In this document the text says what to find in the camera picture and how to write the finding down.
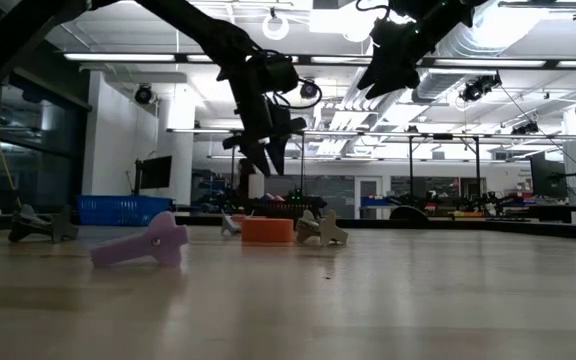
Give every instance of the orange container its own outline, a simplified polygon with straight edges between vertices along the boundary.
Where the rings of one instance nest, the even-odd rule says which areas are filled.
[[[289,219],[247,218],[241,224],[241,241],[248,243],[291,243],[295,240]]]

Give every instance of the white pillar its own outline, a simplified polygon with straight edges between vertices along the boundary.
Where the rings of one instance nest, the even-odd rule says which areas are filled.
[[[172,156],[170,187],[164,194],[174,199],[177,204],[190,204],[193,134],[166,130],[192,129],[194,126],[194,98],[186,84],[177,84],[173,96],[159,101],[157,139],[157,156]]]

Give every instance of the blue plastic crate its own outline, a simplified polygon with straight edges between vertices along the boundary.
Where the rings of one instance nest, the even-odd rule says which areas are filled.
[[[171,203],[172,199],[150,196],[77,197],[82,225],[148,226]]]

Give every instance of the computer monitor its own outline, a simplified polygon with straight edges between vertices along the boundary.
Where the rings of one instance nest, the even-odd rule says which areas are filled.
[[[172,156],[144,160],[137,165],[141,172],[140,189],[159,189],[170,186]]]
[[[568,197],[566,179],[553,178],[553,175],[566,173],[563,163],[546,160],[546,154],[541,153],[530,157],[530,169],[534,195],[556,199]]]

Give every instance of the ceiling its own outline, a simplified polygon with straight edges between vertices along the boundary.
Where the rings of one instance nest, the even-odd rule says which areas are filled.
[[[17,0],[1,0],[0,7],[10,9]],[[364,41],[349,41],[348,38],[357,40],[350,34],[344,34],[348,26],[348,19],[359,19],[352,24],[354,27],[365,25],[366,16],[380,14],[364,14],[362,18],[346,17],[359,16],[352,13],[354,4],[349,4],[338,13],[329,13],[322,10],[311,10],[311,1],[296,1],[294,6],[277,6],[277,15],[288,19],[289,31],[281,40],[271,40],[262,31],[264,19],[269,14],[269,6],[238,5],[237,3],[209,1],[193,3],[208,15],[232,21],[248,34],[260,46],[275,49],[286,54],[366,54],[370,46],[369,39]],[[497,56],[513,57],[576,57],[576,21],[572,21],[575,11],[542,11],[540,20],[531,26],[527,34],[517,39],[514,44],[505,48]],[[323,15],[332,17],[328,22],[321,19]],[[481,13],[486,20],[487,13]],[[318,24],[324,24],[329,33],[311,32],[310,27],[317,19]],[[278,20],[273,20],[269,28],[276,30]],[[515,26],[513,17],[508,21],[497,20],[498,29],[496,36],[502,36],[509,27]],[[157,18],[155,15],[131,1],[121,1],[106,8],[83,14],[76,20],[58,27],[50,33],[47,39],[62,49],[73,52],[202,52],[201,48],[190,38],[179,33],[169,24]],[[197,92],[200,99],[197,107],[197,120],[202,125],[216,126],[221,119],[236,119],[233,113],[234,101],[227,82],[216,82],[215,78],[219,71],[216,65],[178,64],[178,65],[108,65],[105,68],[112,80],[113,74],[137,74],[137,73],[185,73],[189,85]],[[344,97],[349,98],[349,89],[353,88],[356,74],[359,68],[351,67],[324,67],[324,66],[299,66],[297,68],[303,78],[313,78],[320,85],[324,93],[324,100],[332,104],[339,104]],[[369,126],[382,126],[379,131],[401,131],[408,121],[418,122],[418,116],[424,117],[424,126],[432,128],[448,129],[448,131],[471,131],[499,130],[499,124],[512,119],[521,120],[523,112],[536,111],[539,114],[540,128],[552,133],[560,130],[563,108],[575,104],[576,101],[576,72],[568,71],[501,71],[501,78],[508,94],[497,89],[484,97],[480,102],[471,104],[464,109],[465,104],[456,100],[459,85],[468,80],[464,77],[461,83],[454,84],[454,88],[446,91],[437,98],[433,104],[429,104],[424,111],[411,119],[406,119],[403,124],[400,121],[391,121],[385,114],[388,113],[392,101],[383,99],[379,106],[374,109],[378,114],[366,117]],[[122,81],[126,92],[130,92],[137,83]],[[172,84],[160,84],[156,89],[165,94],[170,91]],[[509,95],[517,102],[520,108],[509,99]],[[293,92],[289,98],[299,103],[298,94]],[[397,116],[400,110],[391,111],[389,116]],[[314,117],[311,111],[299,115],[309,118]],[[327,112],[320,126],[329,126],[334,111]]]

